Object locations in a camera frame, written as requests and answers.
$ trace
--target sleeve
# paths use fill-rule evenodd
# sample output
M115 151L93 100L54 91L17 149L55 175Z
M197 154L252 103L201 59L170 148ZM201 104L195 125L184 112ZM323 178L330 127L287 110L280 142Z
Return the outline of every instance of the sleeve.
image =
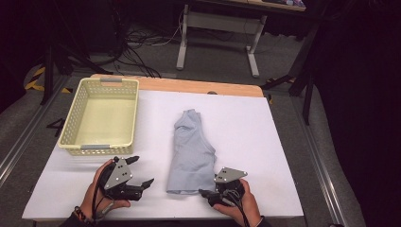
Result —
M70 218L68 218L65 222L62 223L59 227L87 227L84 222L80 221L74 212L71 213Z
M260 223L256 227L271 227L271 225L268 223L268 221L265 219L264 216L261 217Z

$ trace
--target plastic basket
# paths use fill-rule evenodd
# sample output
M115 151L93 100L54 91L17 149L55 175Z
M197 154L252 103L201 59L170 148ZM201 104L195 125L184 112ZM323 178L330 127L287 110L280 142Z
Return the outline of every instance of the plastic basket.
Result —
M82 79L59 147L71 155L132 154L138 86L136 79Z

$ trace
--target hand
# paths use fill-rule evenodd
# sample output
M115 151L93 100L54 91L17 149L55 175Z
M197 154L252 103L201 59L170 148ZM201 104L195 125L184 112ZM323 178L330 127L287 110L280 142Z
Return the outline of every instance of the hand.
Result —
M244 196L242 197L242 207L244 209L244 213L250 225L257 226L261 220L261 217L259 213L259 208L257 207L256 199L254 198L254 195L251 193L251 189L248 182L243 179L239 180L241 181L245 190ZM245 226L244 218L242 217L242 214L239 211L238 207L224 206L217 203L213 206L213 208L215 210L218 210L221 214L230 216L240 226L242 227Z
M94 199L94 194L95 194L95 187L98 178L100 177L100 173L103 170L104 167L106 167L108 164L110 164L113 160L107 161L103 166L101 166L95 174L94 181L89 185L88 190L86 191L85 198L83 199L82 205L80 206L80 210L82 213L86 216L86 218L92 218L92 200ZM97 190L97 195L96 195L96 205L100 203L100 205L97 207L97 212L104 210L108 205L110 205L113 201L110 200L109 198L104 198L103 193L101 190ZM112 209L120 208L120 207L130 207L131 203L129 201L114 201L114 205L112 206Z

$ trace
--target folded garment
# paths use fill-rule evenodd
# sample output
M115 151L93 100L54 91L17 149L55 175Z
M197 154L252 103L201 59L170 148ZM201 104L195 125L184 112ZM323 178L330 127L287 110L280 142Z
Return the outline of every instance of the folded garment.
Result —
M174 129L174 156L166 192L187 195L199 189L214 191L216 150L204 137L201 114L184 111Z

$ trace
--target white tabletop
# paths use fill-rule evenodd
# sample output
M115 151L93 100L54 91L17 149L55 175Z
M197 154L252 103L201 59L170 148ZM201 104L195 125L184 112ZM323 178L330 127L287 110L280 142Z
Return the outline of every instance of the white tabletop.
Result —
M174 123L183 111L200 113L203 131L218 157L215 172L227 166L248 172L261 215L296 217L303 211L288 162L264 97L139 92L131 185L154 178L140 201L113 210L107 219L226 218L201 195L170 195L166 181L173 154ZM68 218L80 205L95 171L113 156L71 156L54 147L23 218Z

